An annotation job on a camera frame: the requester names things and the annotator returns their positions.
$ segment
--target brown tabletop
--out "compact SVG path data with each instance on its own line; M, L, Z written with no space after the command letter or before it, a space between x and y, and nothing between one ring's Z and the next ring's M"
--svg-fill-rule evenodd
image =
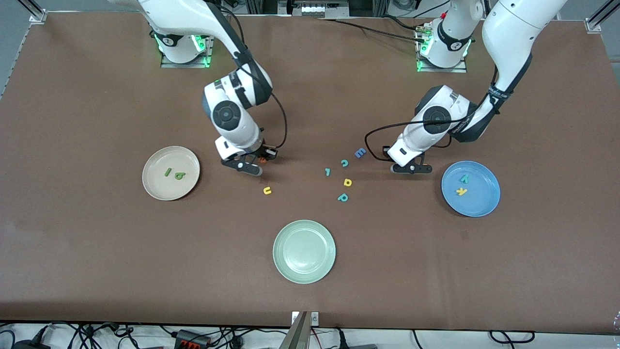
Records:
M429 150L428 176L399 176L354 151L369 130L409 121L433 86L479 101L493 73L479 31L468 73L417 73L405 40L312 18L241 22L290 125L261 178L219 164L202 110L204 85L234 68L219 42L209 69L162 69L139 14L52 13L30 29L0 101L0 317L288 325L302 309L325 327L613 331L620 93L599 35L550 24L487 133ZM250 112L278 143L275 102ZM197 154L201 178L162 202L141 172L169 145ZM497 176L490 215L460 216L442 198L459 160ZM298 219L324 224L337 246L310 285L272 259Z

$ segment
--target white plate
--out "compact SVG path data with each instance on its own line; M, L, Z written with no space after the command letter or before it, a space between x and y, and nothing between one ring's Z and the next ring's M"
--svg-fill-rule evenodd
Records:
M168 177L166 171L172 168ZM182 179L175 173L184 172ZM196 154L184 147L166 147L151 155L142 170L142 185L149 195L164 201L176 200L189 193L198 182L200 163Z

